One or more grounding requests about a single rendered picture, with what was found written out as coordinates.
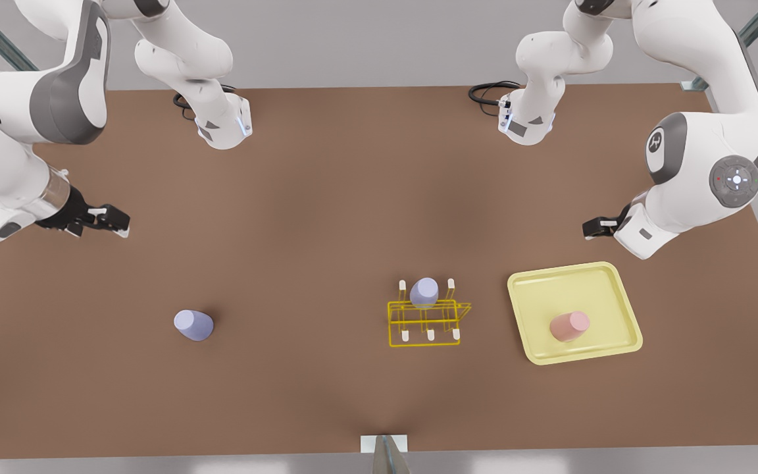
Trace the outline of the yellow tray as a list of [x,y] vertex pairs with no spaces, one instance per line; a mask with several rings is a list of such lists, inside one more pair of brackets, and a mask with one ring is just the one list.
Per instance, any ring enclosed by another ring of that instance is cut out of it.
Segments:
[[[609,262],[512,274],[507,282],[524,354],[536,365],[634,353],[644,338],[619,270]],[[557,341],[549,324],[581,311],[590,327],[571,342]]]

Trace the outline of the pink cup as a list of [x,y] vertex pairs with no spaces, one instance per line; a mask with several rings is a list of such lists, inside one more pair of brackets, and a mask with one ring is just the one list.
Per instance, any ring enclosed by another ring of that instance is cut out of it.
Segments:
[[551,320],[551,335],[560,342],[571,342],[581,337],[590,327],[590,318],[581,311],[566,312]]

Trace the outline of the lilac cup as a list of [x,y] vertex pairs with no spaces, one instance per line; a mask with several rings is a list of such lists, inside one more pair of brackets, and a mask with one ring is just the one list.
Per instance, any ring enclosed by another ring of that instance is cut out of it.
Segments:
[[436,280],[431,277],[423,277],[412,285],[409,292],[409,301],[416,308],[433,308],[439,300],[439,287]]
[[213,333],[214,321],[210,315],[198,310],[180,310],[174,316],[174,326],[192,341],[204,341]]

